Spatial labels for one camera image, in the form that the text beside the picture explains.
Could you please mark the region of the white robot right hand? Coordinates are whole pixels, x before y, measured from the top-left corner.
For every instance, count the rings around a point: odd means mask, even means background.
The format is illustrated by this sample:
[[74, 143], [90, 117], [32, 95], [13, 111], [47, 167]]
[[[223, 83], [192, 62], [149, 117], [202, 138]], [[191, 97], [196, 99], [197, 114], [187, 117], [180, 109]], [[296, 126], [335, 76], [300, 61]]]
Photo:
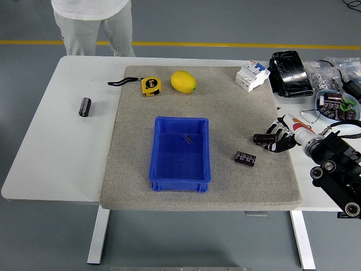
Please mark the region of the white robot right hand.
[[318, 134], [291, 114], [278, 117], [271, 124], [266, 134], [277, 134], [279, 136], [277, 142], [264, 146], [266, 150], [276, 153], [290, 150], [295, 145], [305, 147], [309, 141], [319, 138]]

